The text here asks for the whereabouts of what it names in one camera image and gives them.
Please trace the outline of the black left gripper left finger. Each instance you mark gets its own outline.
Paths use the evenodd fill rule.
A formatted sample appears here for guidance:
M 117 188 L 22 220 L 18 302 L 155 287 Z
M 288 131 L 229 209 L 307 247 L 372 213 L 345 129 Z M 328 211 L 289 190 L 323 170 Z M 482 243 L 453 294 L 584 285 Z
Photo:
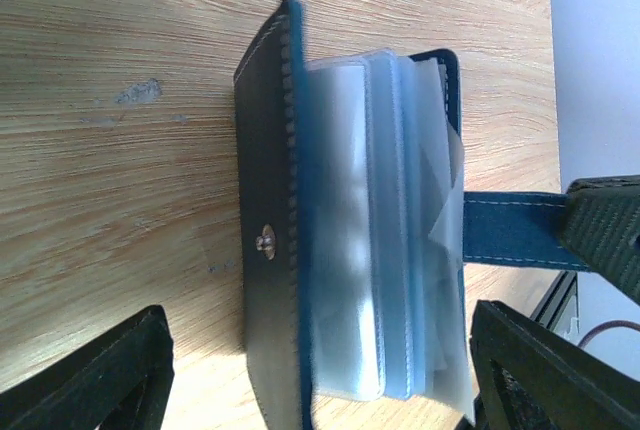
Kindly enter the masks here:
M 1 394 L 3 429 L 159 429 L 174 379 L 165 311 L 148 306 Z

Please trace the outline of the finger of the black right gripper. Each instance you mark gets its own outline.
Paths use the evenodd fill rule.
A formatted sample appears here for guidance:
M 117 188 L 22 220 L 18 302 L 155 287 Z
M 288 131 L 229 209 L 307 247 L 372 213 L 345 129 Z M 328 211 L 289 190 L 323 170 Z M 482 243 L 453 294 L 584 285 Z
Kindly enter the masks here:
M 639 179 L 578 179 L 567 190 L 561 244 L 632 300 L 639 298 Z

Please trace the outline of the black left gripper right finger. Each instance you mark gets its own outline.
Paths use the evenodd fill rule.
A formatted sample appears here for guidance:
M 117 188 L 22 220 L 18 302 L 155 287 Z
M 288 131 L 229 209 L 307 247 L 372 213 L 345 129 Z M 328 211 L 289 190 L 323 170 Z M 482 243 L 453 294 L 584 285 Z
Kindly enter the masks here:
M 639 383 L 500 301 L 480 300 L 471 353 L 491 429 L 637 429 Z

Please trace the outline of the blue leather card holder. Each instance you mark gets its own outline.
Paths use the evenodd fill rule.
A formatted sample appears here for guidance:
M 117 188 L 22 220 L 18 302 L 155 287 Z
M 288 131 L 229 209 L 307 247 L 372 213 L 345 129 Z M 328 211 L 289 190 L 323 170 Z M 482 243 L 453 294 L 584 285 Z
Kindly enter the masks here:
M 283 0 L 234 74 L 244 336 L 266 425 L 312 427 L 316 394 L 422 396 L 475 417 L 468 263 L 581 271 L 562 194 L 464 188 L 446 49 L 304 56 Z

